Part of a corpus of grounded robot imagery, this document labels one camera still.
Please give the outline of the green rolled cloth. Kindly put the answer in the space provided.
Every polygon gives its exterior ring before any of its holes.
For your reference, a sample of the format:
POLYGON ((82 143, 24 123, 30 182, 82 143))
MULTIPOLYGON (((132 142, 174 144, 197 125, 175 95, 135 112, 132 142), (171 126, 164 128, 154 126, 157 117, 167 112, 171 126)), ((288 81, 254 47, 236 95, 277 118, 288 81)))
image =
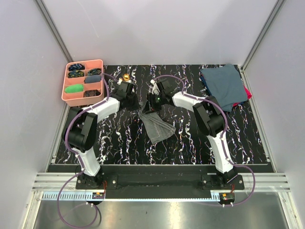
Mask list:
POLYGON ((84 90, 83 84, 73 84, 73 85, 67 86, 64 89, 64 92, 67 94, 71 94, 71 93, 79 93, 79 92, 82 92, 83 90, 84 90))

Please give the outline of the brown patterned roll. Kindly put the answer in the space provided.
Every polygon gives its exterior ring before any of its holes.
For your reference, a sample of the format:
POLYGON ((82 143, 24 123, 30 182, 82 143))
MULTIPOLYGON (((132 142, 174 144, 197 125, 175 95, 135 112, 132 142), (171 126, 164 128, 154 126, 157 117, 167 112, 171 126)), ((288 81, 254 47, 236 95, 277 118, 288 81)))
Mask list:
POLYGON ((87 90, 84 92, 84 97, 96 97, 101 93, 98 90, 87 90))

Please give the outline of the grey rolled cloth in tray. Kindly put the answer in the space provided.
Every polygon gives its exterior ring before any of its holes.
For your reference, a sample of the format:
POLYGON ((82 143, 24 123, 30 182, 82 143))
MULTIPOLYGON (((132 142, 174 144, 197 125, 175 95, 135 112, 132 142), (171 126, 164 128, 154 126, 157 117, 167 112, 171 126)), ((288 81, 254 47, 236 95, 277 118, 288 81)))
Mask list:
POLYGON ((101 75, 90 75, 85 78, 84 83, 98 83, 101 80, 101 75))

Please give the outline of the yellow blue patterned roll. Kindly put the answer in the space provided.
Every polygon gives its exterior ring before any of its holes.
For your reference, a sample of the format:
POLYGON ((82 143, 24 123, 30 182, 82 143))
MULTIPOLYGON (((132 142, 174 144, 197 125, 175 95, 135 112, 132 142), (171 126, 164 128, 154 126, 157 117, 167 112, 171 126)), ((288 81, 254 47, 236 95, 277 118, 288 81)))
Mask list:
POLYGON ((68 73, 68 78, 79 78, 84 77, 85 73, 82 70, 74 70, 68 73))

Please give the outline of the magenta folded cloth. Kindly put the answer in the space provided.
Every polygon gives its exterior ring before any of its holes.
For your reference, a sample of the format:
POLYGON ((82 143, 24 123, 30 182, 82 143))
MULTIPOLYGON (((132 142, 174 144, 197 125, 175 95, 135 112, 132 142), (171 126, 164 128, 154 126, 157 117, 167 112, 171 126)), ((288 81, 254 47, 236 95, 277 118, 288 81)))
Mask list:
POLYGON ((252 98, 252 94, 250 93, 250 91, 244 86, 243 91, 241 92, 241 94, 238 97, 238 101, 236 103, 233 104, 233 107, 236 107, 238 105, 243 104, 244 102, 248 101, 249 99, 252 98))

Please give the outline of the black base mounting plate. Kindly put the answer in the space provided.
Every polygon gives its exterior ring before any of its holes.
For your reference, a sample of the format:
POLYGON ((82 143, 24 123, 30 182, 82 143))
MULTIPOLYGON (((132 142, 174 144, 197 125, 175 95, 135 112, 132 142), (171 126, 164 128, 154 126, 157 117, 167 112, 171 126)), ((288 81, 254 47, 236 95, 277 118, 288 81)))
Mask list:
POLYGON ((242 175, 224 186, 211 185, 216 168, 209 165, 103 165, 103 185, 92 188, 76 181, 76 189, 101 190, 106 193, 159 193, 160 195, 199 195, 201 192, 230 192, 245 189, 242 175))

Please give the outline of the blue patterned roll top left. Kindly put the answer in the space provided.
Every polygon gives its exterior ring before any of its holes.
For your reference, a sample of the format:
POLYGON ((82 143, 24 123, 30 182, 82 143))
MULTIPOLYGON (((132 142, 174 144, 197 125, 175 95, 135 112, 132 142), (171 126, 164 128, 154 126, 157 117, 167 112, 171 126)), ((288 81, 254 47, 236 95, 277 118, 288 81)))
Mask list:
POLYGON ((74 63, 68 67, 68 71, 84 70, 85 66, 81 63, 74 63))

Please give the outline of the blue grey folded cloth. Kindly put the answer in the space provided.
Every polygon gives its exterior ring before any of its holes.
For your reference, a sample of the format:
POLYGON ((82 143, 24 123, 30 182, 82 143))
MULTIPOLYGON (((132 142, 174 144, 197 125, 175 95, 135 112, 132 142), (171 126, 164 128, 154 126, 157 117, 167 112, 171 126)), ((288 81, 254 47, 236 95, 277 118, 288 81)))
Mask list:
POLYGON ((234 104, 248 100, 244 84, 234 65, 201 69, 200 75, 209 94, 216 98, 223 111, 230 112, 234 104))

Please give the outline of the pink compartment organizer tray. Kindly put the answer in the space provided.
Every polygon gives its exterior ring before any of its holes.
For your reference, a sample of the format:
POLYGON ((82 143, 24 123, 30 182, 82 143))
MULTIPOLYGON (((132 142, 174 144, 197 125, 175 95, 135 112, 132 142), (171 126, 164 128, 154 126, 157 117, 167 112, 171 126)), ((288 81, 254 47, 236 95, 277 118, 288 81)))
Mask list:
POLYGON ((70 107, 87 106, 104 98, 103 61, 70 62, 65 67, 61 98, 70 107))

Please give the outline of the grey stitched cloth napkin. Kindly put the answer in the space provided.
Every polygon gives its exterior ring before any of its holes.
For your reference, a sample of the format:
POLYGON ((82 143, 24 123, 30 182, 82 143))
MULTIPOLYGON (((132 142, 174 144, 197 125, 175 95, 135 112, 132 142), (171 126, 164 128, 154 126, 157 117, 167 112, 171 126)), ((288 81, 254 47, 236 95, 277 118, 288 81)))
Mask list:
POLYGON ((152 144, 168 139, 176 131, 173 125, 163 121, 156 112, 146 114, 140 109, 138 115, 152 144))

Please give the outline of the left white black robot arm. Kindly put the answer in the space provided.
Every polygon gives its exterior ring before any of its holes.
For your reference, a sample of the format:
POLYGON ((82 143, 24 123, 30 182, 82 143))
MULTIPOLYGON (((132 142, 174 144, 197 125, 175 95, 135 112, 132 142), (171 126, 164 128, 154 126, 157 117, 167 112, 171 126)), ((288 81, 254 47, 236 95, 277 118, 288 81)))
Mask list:
POLYGON ((80 184, 93 189, 103 185, 102 169, 93 149, 98 123, 121 110, 134 111, 138 108, 134 84, 129 80, 122 81, 118 88, 102 101, 88 107, 73 107, 69 110, 62 139, 66 148, 75 154, 80 163, 80 184))

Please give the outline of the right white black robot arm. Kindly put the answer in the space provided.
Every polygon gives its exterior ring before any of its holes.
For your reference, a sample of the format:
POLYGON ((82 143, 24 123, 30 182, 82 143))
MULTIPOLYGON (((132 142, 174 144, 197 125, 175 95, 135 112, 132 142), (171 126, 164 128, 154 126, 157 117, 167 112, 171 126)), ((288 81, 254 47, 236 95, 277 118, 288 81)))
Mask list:
POLYGON ((147 94, 144 113, 154 113, 162 109, 165 104, 181 107, 194 113, 197 126, 207 136, 213 150, 216 176, 211 185, 222 189, 229 188, 237 177, 236 169, 230 163, 225 131, 227 124, 225 115, 213 96, 198 97, 186 92, 178 91, 168 80, 151 80, 152 91, 147 94))

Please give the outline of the teal patterned roll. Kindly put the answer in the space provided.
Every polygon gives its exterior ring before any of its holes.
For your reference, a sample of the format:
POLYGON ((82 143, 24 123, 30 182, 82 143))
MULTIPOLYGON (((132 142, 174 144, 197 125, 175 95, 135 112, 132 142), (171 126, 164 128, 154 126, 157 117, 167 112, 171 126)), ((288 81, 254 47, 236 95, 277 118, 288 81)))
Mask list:
POLYGON ((90 75, 100 75, 102 73, 102 69, 101 68, 94 68, 94 69, 90 69, 88 72, 87 72, 87 75, 90 76, 90 75))

